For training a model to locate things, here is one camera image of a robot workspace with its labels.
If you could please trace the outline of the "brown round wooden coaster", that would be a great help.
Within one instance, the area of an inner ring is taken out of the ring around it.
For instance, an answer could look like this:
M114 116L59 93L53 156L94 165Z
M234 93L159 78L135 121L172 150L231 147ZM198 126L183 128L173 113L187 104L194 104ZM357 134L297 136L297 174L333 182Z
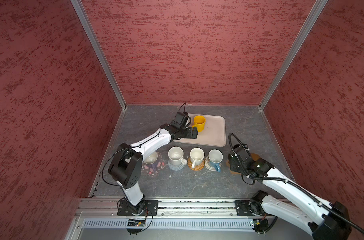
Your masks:
M253 161L257 161L258 159L260 159L261 157L258 155L258 154L254 154L254 153L251 153L251 158L253 159Z

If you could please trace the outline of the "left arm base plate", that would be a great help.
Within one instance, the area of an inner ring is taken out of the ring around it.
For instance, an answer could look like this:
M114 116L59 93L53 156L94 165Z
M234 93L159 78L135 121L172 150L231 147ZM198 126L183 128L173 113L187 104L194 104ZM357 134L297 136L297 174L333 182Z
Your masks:
M128 200L122 199L117 203L118 216L156 216L158 211L158 200L142 200L137 206L132 205Z

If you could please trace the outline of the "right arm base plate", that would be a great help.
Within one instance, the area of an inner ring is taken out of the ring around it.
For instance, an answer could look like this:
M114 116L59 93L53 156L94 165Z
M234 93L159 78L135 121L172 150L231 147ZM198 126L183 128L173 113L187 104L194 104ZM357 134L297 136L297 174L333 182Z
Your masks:
M262 214L258 204L246 200L236 200L235 209L239 217L260 216Z

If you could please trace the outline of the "brown paw coaster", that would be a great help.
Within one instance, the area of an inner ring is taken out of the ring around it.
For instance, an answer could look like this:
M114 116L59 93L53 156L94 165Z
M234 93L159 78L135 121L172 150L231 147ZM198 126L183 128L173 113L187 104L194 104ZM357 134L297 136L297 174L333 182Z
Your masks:
M227 161L226 161L226 166L227 166L228 168L230 168L230 167L231 167L229 160L227 160ZM233 175L241 175L241 173L234 172L234 171L232 171L232 170L230 170L230 173L231 173L231 174L233 174Z

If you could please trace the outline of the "grey round coaster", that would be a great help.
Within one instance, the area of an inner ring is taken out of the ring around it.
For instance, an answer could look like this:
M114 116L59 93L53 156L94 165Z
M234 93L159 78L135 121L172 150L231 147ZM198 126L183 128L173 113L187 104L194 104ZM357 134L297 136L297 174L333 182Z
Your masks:
M172 171L180 171L184 168L184 164L179 164L179 165L173 165L171 162L168 162L168 166Z

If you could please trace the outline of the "brown woven rattan coaster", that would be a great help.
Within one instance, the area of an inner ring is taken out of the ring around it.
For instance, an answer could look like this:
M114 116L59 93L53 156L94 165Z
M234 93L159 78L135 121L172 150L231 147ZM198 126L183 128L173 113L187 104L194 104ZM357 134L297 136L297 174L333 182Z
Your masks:
M199 165L195 165L194 167L192 167L192 162L191 159L188 159L188 167L193 170L193 171L200 171L205 167L205 161L202 161Z

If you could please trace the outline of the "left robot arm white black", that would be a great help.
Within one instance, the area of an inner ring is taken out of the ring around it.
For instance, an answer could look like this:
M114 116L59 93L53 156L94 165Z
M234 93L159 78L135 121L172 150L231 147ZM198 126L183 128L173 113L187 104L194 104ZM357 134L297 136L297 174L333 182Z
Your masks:
M119 145L110 157L108 173L116 181L114 186L121 187L132 208L138 211L144 205L145 197L138 184L143 160L174 140L196 139L198 134L197 127L175 128L164 124L155 133L137 143Z

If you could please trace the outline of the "beige woven spiral coaster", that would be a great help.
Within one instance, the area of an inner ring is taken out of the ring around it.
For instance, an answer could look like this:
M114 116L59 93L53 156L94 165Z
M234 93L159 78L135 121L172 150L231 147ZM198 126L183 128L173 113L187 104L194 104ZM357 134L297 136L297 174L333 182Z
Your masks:
M218 168L216 166L215 163L213 163L212 161L210 161L210 159L208 157L205 158L205 167L212 172L217 172Z

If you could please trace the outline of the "white mug purple band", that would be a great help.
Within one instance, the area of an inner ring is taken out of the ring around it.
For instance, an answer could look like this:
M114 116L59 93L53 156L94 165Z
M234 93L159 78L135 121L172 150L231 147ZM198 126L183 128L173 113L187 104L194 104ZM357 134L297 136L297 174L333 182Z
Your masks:
M153 152L146 159L144 159L144 169L148 171L149 175L158 173L158 153Z

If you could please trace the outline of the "yellow mug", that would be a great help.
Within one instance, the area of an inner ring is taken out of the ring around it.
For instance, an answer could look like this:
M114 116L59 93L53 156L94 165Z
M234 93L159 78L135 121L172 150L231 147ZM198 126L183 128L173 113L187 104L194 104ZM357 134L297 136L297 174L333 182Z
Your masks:
M197 128L198 132L202 132L204 130L205 124L206 124L206 119L204 116L198 115L194 117L193 127Z

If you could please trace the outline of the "light blue mug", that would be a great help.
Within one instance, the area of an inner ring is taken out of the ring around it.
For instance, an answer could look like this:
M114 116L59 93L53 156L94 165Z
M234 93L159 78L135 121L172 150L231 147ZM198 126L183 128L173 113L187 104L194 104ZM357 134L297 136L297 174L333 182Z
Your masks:
M212 161L213 163L216 164L217 168L218 168L218 173L221 172L221 162L223 161L223 154L221 151L219 150L211 150L209 152L208 158L210 159L210 161Z

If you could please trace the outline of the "pink flower coaster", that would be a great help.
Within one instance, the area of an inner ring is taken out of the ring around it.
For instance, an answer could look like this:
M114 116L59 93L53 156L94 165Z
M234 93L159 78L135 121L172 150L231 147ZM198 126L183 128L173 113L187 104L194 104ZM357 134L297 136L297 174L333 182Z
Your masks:
M162 160L162 155L161 155L161 153L158 153L158 173L159 173L159 171L160 170L162 170L165 166L166 166L166 164L165 164L165 162ZM143 163L142 163L142 170L141 170L141 172L142 173L146 173L146 174L148 174L148 171L147 170L145 170L144 169L144 161L143 161Z

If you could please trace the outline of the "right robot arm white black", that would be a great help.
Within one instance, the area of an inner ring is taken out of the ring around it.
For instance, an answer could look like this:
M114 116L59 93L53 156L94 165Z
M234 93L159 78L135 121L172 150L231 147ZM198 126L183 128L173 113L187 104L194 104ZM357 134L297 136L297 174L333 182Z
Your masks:
M230 169L253 183L259 182L287 199L282 202L264 191L258 191L246 207L254 216L273 215L309 234L314 240L346 240L356 229L364 229L351 222L347 208L330 203L296 184L271 163L254 160L245 144L237 144L229 153Z

